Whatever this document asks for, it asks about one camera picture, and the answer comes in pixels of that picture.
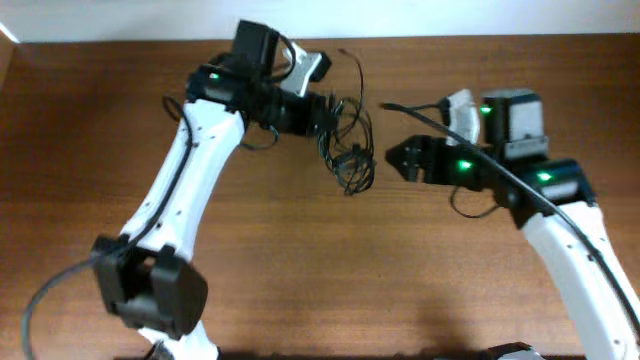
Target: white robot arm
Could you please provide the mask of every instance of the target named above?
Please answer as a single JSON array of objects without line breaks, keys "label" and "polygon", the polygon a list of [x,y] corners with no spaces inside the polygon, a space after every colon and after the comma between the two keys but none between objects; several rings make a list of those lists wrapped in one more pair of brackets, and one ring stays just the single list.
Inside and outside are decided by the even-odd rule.
[{"label": "white robot arm", "polygon": [[[479,119],[468,90],[434,105],[383,104],[449,135],[446,140],[413,136],[390,149],[387,161],[407,181],[493,190],[497,204],[511,211],[516,226],[542,258],[587,358],[638,360],[638,296],[613,252],[595,195],[577,162],[547,158],[549,140],[543,131],[540,98],[527,89],[495,91],[484,98],[481,112],[490,146],[482,150],[473,145]],[[439,108],[449,128],[415,111],[425,107]],[[417,178],[420,168],[423,179]],[[561,212],[573,222],[571,226]],[[488,358],[542,359],[531,349],[498,351]]]}]

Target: wooden table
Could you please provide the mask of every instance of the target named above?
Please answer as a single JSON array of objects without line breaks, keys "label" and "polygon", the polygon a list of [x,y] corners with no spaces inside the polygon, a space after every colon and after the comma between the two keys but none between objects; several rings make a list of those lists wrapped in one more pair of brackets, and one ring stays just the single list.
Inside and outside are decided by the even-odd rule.
[{"label": "wooden table", "polygon": [[[433,134],[381,101],[437,101],[530,87],[544,99],[554,157],[575,157],[599,195],[609,235],[640,289],[640,37],[527,36],[305,40],[334,62],[313,90],[356,95],[365,65],[376,181],[345,197],[312,140],[236,151],[203,216],[196,267],[209,282],[204,322],[223,350],[390,355],[525,341],[581,346],[545,268],[502,210],[466,220],[450,189],[405,183],[384,152]],[[0,358],[20,359],[19,320],[52,274],[87,257],[99,233],[133,214],[175,133],[160,96],[225,41],[20,45],[0,95]],[[464,193],[480,210],[489,194]],[[38,308],[42,359],[141,355],[149,345],[107,316],[93,275]]]}]

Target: black cable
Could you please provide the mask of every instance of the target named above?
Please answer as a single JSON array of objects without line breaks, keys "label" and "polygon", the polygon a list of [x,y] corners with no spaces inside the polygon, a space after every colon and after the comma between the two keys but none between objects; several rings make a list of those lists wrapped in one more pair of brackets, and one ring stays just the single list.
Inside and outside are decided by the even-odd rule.
[{"label": "black cable", "polygon": [[[375,161],[373,160],[373,126],[371,116],[363,108],[364,103],[364,72],[360,60],[344,49],[342,54],[352,58],[360,75],[360,99],[345,97],[338,104],[334,104],[334,98],[329,101],[329,112],[338,120],[342,117],[351,118],[343,127],[336,126],[332,131],[322,131],[317,134],[318,151],[324,158],[325,164],[338,180],[338,184],[344,188],[345,195],[355,195],[363,192],[373,185],[375,177]],[[345,112],[350,107],[353,112]],[[356,126],[360,125],[364,137],[364,145],[353,143],[350,146],[344,144],[344,139]]]},{"label": "black cable", "polygon": [[458,209],[458,207],[456,206],[455,199],[456,199],[456,194],[458,193],[458,190],[460,190],[460,186],[456,186],[456,187],[453,188],[453,191],[451,192],[451,195],[449,195],[449,205],[451,205],[451,208],[453,209],[453,211],[455,211],[456,213],[458,213],[462,217],[465,217],[467,219],[482,219],[482,218],[485,218],[485,217],[493,214],[494,211],[500,209],[499,205],[494,205],[491,208],[489,208],[488,210],[485,210],[485,211],[481,212],[478,215],[466,214],[466,213],[460,211],[460,209]]},{"label": "black cable", "polygon": [[640,320],[638,319],[638,314],[636,314],[635,311],[633,310],[633,307],[631,306],[631,302],[625,295],[624,290],[622,290],[622,287],[618,283],[618,280],[616,279],[615,275],[611,272],[611,269],[609,269],[609,266],[604,260],[604,257],[602,256],[602,253],[600,252],[600,250],[598,250],[591,243],[587,234],[585,234],[582,231],[580,226],[578,226],[578,224],[576,224],[573,221],[573,219],[571,219],[571,217],[567,215],[567,213],[562,211],[562,209],[560,209],[558,206],[552,203],[544,195],[540,194],[534,188],[529,186],[529,184],[527,184],[526,182],[522,181],[520,178],[515,176],[511,171],[509,171],[507,168],[502,166],[494,158],[485,154],[484,151],[479,149],[476,145],[470,143],[469,141],[467,141],[467,139],[458,135],[456,132],[449,130],[449,128],[447,128],[446,126],[439,124],[438,122],[433,121],[430,118],[399,104],[384,103],[384,104],[381,104],[381,107],[385,110],[399,111],[399,112],[405,113],[429,125],[433,129],[454,138],[456,141],[458,141],[458,143],[464,146],[468,151],[470,151],[476,157],[481,159],[486,165],[493,168],[493,170],[496,171],[498,174],[502,175],[505,179],[509,180],[513,185],[518,187],[520,190],[524,191],[533,200],[536,200],[538,202],[538,205],[542,207],[539,210],[543,212],[554,213],[558,215],[562,220],[564,220],[567,223],[567,225],[569,225],[571,230],[573,230],[573,232],[576,234],[580,243],[582,243],[582,245],[589,252],[589,256],[590,256],[589,259],[595,260],[595,262],[598,264],[598,266],[602,270],[605,278],[607,279],[607,282],[609,283],[614,293],[616,294],[616,297],[620,301],[620,304],[622,305],[624,312],[626,313],[627,319],[633,326],[633,330],[636,336],[636,341],[638,340],[638,336],[640,336]]},{"label": "black cable", "polygon": [[33,317],[36,306],[38,306],[42,299],[47,295],[48,291],[64,280],[70,278],[71,276],[92,268],[98,262],[102,261],[105,257],[120,255],[134,248],[138,244],[138,242],[140,242],[140,240],[142,240],[142,238],[144,238],[149,233],[149,231],[153,229],[153,227],[160,219],[160,216],[162,216],[162,213],[164,212],[164,209],[166,208],[167,203],[169,202],[171,195],[173,194],[173,191],[178,184],[178,180],[180,180],[180,176],[182,175],[182,172],[187,164],[187,160],[189,160],[191,148],[193,147],[193,129],[180,103],[178,103],[178,101],[171,97],[163,96],[162,106],[172,119],[176,119],[178,115],[181,116],[184,119],[184,123],[187,128],[187,142],[185,144],[185,152],[182,155],[182,159],[180,160],[180,164],[178,165],[173,178],[171,179],[171,183],[169,184],[167,192],[164,194],[156,211],[149,218],[149,220],[147,220],[145,227],[138,235],[131,239],[129,243],[127,243],[123,247],[114,249],[110,253],[105,253],[103,255],[90,258],[66,268],[65,270],[47,280],[47,282],[45,282],[44,285],[42,285],[40,289],[38,289],[38,291],[33,295],[31,301],[29,302],[23,313],[20,329],[20,334],[22,337],[22,351],[24,352],[24,355],[28,360],[34,360],[36,358],[33,352],[33,347],[31,346],[31,318]]}]

